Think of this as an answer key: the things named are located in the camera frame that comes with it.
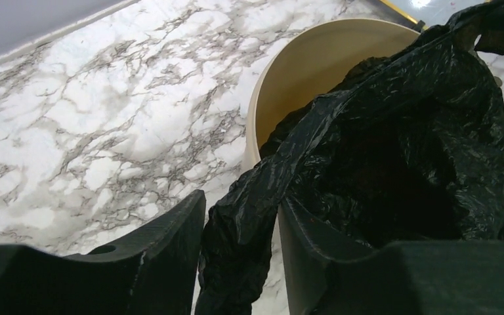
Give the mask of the black plastic trash bag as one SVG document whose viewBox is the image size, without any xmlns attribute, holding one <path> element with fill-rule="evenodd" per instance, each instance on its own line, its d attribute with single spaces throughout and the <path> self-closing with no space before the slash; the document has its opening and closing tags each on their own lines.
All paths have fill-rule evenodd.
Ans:
<svg viewBox="0 0 504 315">
<path fill-rule="evenodd" d="M 209 210 L 196 314 L 250 314 L 285 198 L 370 249 L 504 241 L 504 1 L 455 13 L 281 120 Z"/>
</svg>

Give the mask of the beige round trash bin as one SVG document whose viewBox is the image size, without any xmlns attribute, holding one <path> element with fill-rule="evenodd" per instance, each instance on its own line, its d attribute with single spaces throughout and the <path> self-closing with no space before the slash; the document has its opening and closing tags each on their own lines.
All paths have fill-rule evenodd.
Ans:
<svg viewBox="0 0 504 315">
<path fill-rule="evenodd" d="M 241 170 L 254 167 L 259 148 L 289 113 L 340 83 L 359 62 L 391 56 L 419 32 L 383 20 L 347 18 L 326 22 L 293 38 L 267 65 L 251 94 Z"/>
</svg>

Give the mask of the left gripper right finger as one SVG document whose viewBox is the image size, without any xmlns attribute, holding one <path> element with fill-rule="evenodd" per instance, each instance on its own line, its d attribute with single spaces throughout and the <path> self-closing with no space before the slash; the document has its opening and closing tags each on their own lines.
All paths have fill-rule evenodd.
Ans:
<svg viewBox="0 0 504 315">
<path fill-rule="evenodd" d="M 294 198 L 278 213 L 291 314 L 504 314 L 504 241 L 370 249 Z"/>
</svg>

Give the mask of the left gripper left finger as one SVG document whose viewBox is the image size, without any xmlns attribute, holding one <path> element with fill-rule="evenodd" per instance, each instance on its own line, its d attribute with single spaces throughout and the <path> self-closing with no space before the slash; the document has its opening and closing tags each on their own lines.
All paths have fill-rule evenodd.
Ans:
<svg viewBox="0 0 504 315">
<path fill-rule="evenodd" d="M 205 206 L 195 190 L 85 255 L 0 244 L 0 314 L 189 314 Z"/>
</svg>

